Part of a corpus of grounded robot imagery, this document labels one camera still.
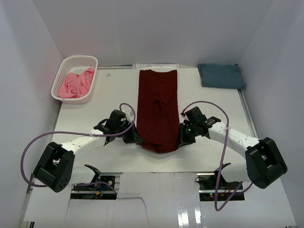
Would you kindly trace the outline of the dark red t shirt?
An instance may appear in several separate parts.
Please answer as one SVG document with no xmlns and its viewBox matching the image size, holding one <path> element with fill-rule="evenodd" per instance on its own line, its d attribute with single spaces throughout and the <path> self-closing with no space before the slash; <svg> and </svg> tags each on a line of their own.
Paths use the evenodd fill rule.
<svg viewBox="0 0 304 228">
<path fill-rule="evenodd" d="M 177 70 L 140 71 L 136 128 L 143 138 L 143 148 L 156 153 L 178 149 L 180 122 L 177 91 Z"/>
</svg>

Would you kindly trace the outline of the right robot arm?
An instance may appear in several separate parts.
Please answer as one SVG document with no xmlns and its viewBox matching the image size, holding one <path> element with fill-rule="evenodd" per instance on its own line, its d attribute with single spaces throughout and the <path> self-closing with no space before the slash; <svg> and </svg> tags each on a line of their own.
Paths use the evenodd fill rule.
<svg viewBox="0 0 304 228">
<path fill-rule="evenodd" d="M 222 143 L 244 158 L 244 163 L 228 162 L 214 171 L 219 189 L 226 189 L 232 182 L 251 182 L 265 189 L 287 173 L 287 165 L 271 138 L 258 139 L 227 128 L 220 119 L 207 118 L 197 106 L 181 115 L 184 121 L 180 124 L 178 147 L 193 144 L 197 136 L 202 136 Z"/>
</svg>

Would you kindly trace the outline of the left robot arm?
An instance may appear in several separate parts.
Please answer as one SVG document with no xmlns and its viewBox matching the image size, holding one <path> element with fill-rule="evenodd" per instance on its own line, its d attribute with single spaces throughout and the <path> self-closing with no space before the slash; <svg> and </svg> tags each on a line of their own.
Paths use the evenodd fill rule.
<svg viewBox="0 0 304 228">
<path fill-rule="evenodd" d="M 49 143 L 34 169 L 34 177 L 54 192 L 67 185 L 87 186 L 94 190 L 102 184 L 102 173 L 92 165 L 75 166 L 75 160 L 122 138 L 125 144 L 143 143 L 135 127 L 134 110 L 113 110 L 108 119 L 100 121 L 90 133 L 72 141 Z"/>
</svg>

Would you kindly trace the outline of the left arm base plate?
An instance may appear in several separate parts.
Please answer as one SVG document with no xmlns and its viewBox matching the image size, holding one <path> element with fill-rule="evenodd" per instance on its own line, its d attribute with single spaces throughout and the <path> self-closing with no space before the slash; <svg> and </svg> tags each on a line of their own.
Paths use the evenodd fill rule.
<svg viewBox="0 0 304 228">
<path fill-rule="evenodd" d="M 119 190 L 120 175 L 114 176 L 106 174 L 101 176 L 99 180 L 109 184 L 116 192 Z M 71 200 L 115 200 L 116 194 L 105 184 L 95 184 L 92 186 L 73 185 L 70 194 Z"/>
</svg>

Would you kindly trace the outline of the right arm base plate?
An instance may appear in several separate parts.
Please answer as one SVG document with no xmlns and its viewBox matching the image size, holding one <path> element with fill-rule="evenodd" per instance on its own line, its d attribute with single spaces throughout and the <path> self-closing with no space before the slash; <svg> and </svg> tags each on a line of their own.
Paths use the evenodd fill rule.
<svg viewBox="0 0 304 228">
<path fill-rule="evenodd" d="M 199 198 L 201 202 L 215 200 L 215 188 L 217 177 L 215 174 L 198 175 L 195 182 L 199 185 Z M 226 182 L 221 179 L 218 187 L 218 201 L 225 201 L 237 188 L 239 182 Z M 236 194 L 230 199 L 231 201 L 245 200 L 243 185 L 239 187 Z"/>
</svg>

